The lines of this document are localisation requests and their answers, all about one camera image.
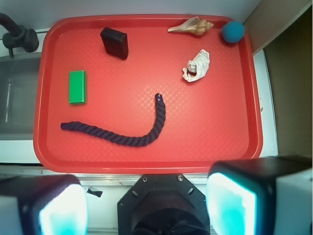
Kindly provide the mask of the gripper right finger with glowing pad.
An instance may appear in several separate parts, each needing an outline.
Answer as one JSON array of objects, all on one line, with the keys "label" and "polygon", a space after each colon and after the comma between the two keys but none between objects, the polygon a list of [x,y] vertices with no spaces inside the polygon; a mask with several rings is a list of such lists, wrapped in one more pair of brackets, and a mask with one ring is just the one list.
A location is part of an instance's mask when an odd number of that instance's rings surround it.
[{"label": "gripper right finger with glowing pad", "polygon": [[206,206],[219,235],[310,235],[313,161],[300,156],[215,162]]}]

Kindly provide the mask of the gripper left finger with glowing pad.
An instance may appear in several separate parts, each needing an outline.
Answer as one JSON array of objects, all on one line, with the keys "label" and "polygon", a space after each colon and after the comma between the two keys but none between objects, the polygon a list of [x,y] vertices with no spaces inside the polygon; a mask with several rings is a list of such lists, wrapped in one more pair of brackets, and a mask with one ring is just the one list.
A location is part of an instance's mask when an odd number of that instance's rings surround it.
[{"label": "gripper left finger with glowing pad", "polygon": [[86,191],[73,175],[0,181],[2,235],[86,235],[88,223]]}]

